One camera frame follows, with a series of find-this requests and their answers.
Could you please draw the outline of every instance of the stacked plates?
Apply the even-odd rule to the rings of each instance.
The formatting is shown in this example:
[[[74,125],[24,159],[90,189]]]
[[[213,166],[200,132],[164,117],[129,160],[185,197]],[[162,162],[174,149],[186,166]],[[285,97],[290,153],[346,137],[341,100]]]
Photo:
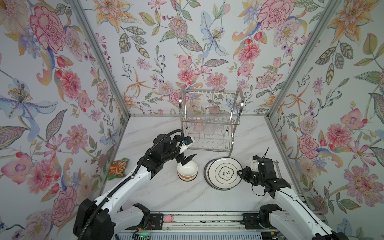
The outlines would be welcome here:
[[[233,158],[214,159],[206,164],[204,178],[214,189],[229,190],[241,181],[240,176],[237,175],[237,171],[241,169],[240,163]]]

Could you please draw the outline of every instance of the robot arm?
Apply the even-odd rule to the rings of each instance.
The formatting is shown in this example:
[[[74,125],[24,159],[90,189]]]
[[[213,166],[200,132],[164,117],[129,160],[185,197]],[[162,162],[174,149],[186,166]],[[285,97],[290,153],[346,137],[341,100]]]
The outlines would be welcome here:
[[[277,201],[260,207],[259,225],[263,228],[274,226],[289,240],[347,240],[343,233],[334,232],[324,224],[297,196],[291,186],[276,177],[271,159],[254,156],[258,161],[258,172],[250,167],[239,170],[237,174],[254,186],[261,185]]]

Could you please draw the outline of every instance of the red berry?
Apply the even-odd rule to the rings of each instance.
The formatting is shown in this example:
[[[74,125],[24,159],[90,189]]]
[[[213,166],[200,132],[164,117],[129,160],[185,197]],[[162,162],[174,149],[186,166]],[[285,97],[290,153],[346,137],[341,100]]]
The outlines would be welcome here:
[[[63,72],[61,70],[56,71],[56,78],[60,79],[63,76]]]

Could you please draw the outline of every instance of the black cable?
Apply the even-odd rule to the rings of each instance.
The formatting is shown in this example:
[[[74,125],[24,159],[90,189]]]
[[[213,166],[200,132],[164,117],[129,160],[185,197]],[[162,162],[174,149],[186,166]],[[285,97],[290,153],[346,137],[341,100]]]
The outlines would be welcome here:
[[[251,185],[251,189],[252,189],[252,192],[253,192],[255,195],[257,195],[257,196],[259,196],[259,197],[264,197],[264,196],[265,196],[265,190],[264,190],[264,195],[258,195],[258,194],[256,194],[256,193],[253,191],[253,184]]]
[[[181,137],[183,138],[184,137],[184,132],[183,130],[181,129],[177,129],[177,130],[173,130],[172,132],[168,133],[167,135],[165,135],[162,139],[160,139],[159,141],[157,141],[155,144],[153,144],[153,146],[147,150],[147,152],[145,153],[144,156],[142,156],[140,159],[139,159],[139,162],[137,163],[137,167],[135,169],[135,171],[132,173],[131,176],[127,177],[126,179],[124,179],[119,185],[117,185],[108,195],[106,198],[104,198],[101,203],[95,208],[95,210],[93,211],[93,213],[91,214],[91,216],[88,218],[87,222],[84,224],[84,227],[83,229],[81,230],[80,232],[80,235],[78,237],[78,240],[82,240],[83,239],[83,236],[85,234],[85,232],[87,231],[89,225],[91,224],[91,222],[93,221],[93,219],[96,217],[96,214],[101,210],[101,207],[108,201],[108,198],[112,197],[113,194],[115,192],[117,192],[117,190],[119,190],[119,188],[121,188],[126,182],[128,182],[129,180],[132,179],[132,177],[134,177],[136,175],[136,173],[139,171],[139,168],[141,167],[142,163],[144,162],[145,159],[147,159],[148,155],[153,151],[153,149],[159,145],[162,141],[164,141],[167,137],[177,133],[177,132],[180,132],[181,133]]]

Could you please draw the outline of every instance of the wire rack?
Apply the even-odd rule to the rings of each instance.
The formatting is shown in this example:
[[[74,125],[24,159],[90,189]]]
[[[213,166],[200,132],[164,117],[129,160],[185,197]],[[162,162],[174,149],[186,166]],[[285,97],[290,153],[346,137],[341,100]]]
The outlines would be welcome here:
[[[231,93],[186,90],[183,85],[179,99],[181,128],[185,136],[195,140],[189,149],[228,152],[230,157],[243,107],[241,88]]]

